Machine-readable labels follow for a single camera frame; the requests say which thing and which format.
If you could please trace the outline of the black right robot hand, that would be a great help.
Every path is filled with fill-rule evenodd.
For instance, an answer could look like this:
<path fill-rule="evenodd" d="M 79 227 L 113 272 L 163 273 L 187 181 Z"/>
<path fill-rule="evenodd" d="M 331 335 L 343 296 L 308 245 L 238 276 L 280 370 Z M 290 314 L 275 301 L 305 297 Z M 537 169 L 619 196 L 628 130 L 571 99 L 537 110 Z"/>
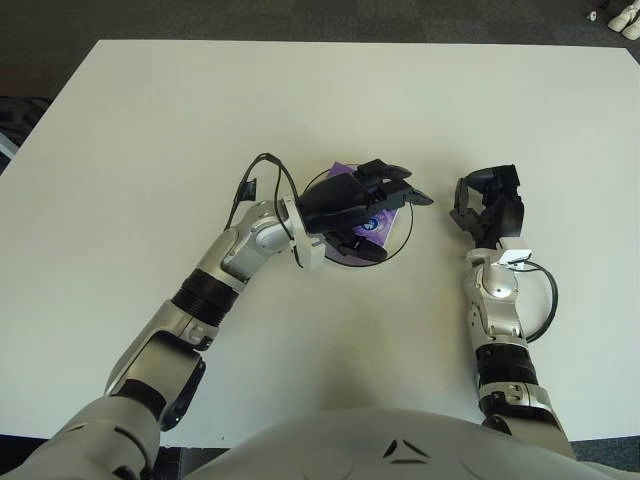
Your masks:
<path fill-rule="evenodd" d="M 524 203 L 518 194 L 520 181 L 515 165 L 501 165 L 474 171 L 459 178 L 450 216 L 469 233 L 476 248 L 493 249 L 503 237 L 519 237 Z M 481 195 L 484 209 L 469 206 L 469 192 Z"/>

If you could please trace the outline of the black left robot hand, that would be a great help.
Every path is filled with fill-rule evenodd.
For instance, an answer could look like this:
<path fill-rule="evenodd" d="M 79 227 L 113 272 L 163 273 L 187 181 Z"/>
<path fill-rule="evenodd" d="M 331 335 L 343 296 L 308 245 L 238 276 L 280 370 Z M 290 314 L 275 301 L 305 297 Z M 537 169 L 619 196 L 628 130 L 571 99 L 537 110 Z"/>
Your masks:
<path fill-rule="evenodd" d="M 320 235 L 338 254 L 378 264 L 387 260 L 384 246 L 356 230 L 379 214 L 405 205 L 428 206 L 433 200 L 406 179 L 411 172 L 380 159 L 329 176 L 300 196 L 298 208 L 308 233 Z"/>

